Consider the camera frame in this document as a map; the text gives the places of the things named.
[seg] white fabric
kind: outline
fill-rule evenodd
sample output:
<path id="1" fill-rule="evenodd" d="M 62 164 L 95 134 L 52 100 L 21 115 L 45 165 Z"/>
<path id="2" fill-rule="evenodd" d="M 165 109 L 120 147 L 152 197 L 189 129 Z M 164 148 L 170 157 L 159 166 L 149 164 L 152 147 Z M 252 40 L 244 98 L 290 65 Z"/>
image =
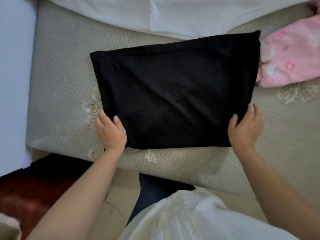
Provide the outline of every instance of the white fabric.
<path id="1" fill-rule="evenodd" d="M 31 0 L 0 0 L 0 176 L 27 167 L 27 112 L 37 9 Z"/>
<path id="2" fill-rule="evenodd" d="M 203 188 L 179 190 L 140 212 L 119 240 L 297 240 L 285 230 L 230 211 Z"/>
<path id="3" fill-rule="evenodd" d="M 225 34 L 308 0 L 51 0 L 86 17 L 138 32 L 189 40 Z"/>

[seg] person's left hand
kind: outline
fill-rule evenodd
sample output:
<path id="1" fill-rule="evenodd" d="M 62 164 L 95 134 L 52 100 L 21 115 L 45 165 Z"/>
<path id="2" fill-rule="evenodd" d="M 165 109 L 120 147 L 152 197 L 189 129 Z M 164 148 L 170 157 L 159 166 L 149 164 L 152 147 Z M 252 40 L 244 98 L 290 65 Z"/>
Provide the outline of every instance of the person's left hand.
<path id="1" fill-rule="evenodd" d="M 120 150 L 121 153 L 124 151 L 127 134 L 118 116 L 114 117 L 113 123 L 103 109 L 100 109 L 99 117 L 95 122 L 95 133 L 106 150 L 115 149 Z"/>

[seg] jeans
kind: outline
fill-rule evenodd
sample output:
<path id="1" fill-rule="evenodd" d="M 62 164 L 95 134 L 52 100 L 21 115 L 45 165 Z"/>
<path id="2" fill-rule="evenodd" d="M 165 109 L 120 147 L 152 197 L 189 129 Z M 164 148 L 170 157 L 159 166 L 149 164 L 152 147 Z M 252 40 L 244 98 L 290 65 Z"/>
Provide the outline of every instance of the jeans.
<path id="1" fill-rule="evenodd" d="M 178 190 L 195 190 L 193 185 L 139 173 L 140 195 L 127 225 L 148 206 L 169 197 Z"/>

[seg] folded black garment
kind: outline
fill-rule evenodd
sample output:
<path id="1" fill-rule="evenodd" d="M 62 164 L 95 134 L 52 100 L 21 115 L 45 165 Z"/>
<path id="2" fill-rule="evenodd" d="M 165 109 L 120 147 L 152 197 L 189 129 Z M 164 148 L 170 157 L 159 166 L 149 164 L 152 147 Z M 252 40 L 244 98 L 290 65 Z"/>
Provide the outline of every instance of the folded black garment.
<path id="1" fill-rule="evenodd" d="M 127 147 L 228 147 L 228 124 L 247 111 L 260 31 L 91 53 L 103 109 Z"/>

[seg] leg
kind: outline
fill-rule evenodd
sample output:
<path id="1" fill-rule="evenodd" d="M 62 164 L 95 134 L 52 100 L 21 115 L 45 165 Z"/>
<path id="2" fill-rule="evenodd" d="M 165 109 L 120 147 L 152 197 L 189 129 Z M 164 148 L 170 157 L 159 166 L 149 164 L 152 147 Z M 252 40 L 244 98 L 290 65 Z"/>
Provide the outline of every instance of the leg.
<path id="1" fill-rule="evenodd" d="M 128 224 L 142 210 L 164 198 L 169 197 L 178 190 L 195 190 L 195 187 L 190 184 L 142 173 L 139 173 L 139 181 L 141 186 L 140 195 L 128 220 Z"/>

